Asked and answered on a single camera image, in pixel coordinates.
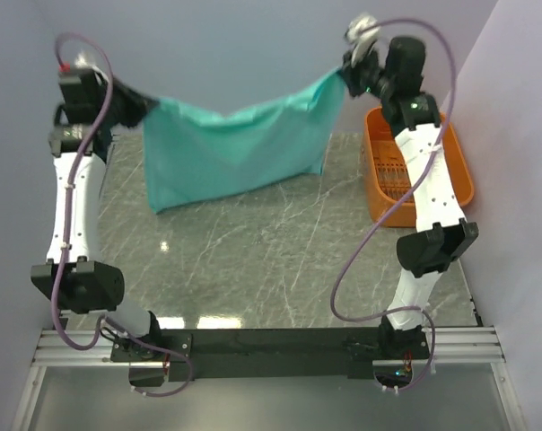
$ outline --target orange plastic crate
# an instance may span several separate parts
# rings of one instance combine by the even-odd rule
[[[475,187],[468,173],[467,163],[460,149],[452,124],[442,140],[450,180],[461,207],[475,195]],[[380,107],[371,110],[364,120],[364,142],[361,148],[364,161],[364,187],[369,212],[378,221],[411,187],[403,155],[393,139],[390,127],[382,117]],[[387,219],[387,227],[415,227],[415,202],[410,198]]]

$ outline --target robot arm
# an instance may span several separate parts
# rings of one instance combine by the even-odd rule
[[[420,89],[424,44],[411,37],[394,38],[385,67],[381,67],[373,47],[377,33],[364,32],[375,23],[369,15],[351,22],[345,38],[353,47],[345,53],[339,74],[352,97],[370,92],[380,99],[383,117],[405,159],[411,184],[421,178],[435,153],[430,171],[414,192],[416,233],[398,239],[402,269],[389,306],[423,309],[441,274],[476,239],[478,229],[476,224],[467,223],[456,200],[442,142],[435,146],[441,116],[432,95]],[[408,332],[420,330],[421,325],[420,312],[396,312],[382,319],[381,332],[399,340]]]
[[[101,107],[107,80],[89,65],[60,70],[59,84],[64,103],[57,107],[49,144],[57,176],[56,217],[46,264],[32,267],[32,283],[49,299],[59,265],[65,265],[59,286],[58,308],[82,314],[106,311],[137,338],[149,339],[159,328],[152,313],[124,296],[124,278],[118,268],[101,263],[97,232],[101,186],[111,144],[111,129],[118,124],[133,127],[155,101],[145,98],[115,80],[109,115],[80,161],[75,175],[71,215],[71,248],[66,263],[60,262],[64,230],[66,183],[79,144],[88,133]],[[62,114],[67,124],[62,124]]]

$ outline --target light blue wall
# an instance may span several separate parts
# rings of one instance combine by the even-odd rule
[[[343,33],[359,13],[417,16],[438,25],[462,66],[496,0],[36,0],[54,31],[80,31],[108,52],[116,74],[155,95],[230,112],[297,91],[339,66]],[[392,37],[405,28],[385,31]],[[448,67],[428,40],[425,88],[441,101]],[[365,96],[338,123],[362,130]]]
[[[48,132],[57,99],[52,35],[26,0],[0,2],[0,431],[22,394],[48,301],[30,266],[49,246],[56,195]]]
[[[480,236],[463,263],[542,431],[542,0],[500,0],[459,75],[454,121]]]

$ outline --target black base bar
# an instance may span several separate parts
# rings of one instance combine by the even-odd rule
[[[403,341],[400,348],[394,348],[391,355],[380,348],[379,328],[162,330],[162,338],[166,348],[191,359],[196,379],[323,375],[372,379],[373,360],[402,360],[409,350],[414,360],[429,357],[426,337],[420,328],[408,343]],[[116,345],[111,361],[135,363],[135,369],[137,362],[159,362],[164,358],[142,357],[128,340]],[[146,377],[140,384],[135,378],[134,386],[150,382],[151,371],[144,372]],[[188,366],[184,362],[170,361],[170,382],[185,381],[187,376]]]

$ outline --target gray marble surface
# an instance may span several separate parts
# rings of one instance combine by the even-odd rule
[[[372,225],[360,144],[360,135],[333,135],[323,176],[155,215],[146,201],[142,138],[119,136],[101,196],[104,261],[121,268],[132,299],[171,317],[173,327],[343,326],[329,310],[330,290]],[[395,242],[406,232],[374,235],[341,285],[342,313],[390,304],[400,272]],[[459,264],[434,288],[429,310],[441,326],[476,325]],[[90,327],[91,316],[70,321],[70,328]]]

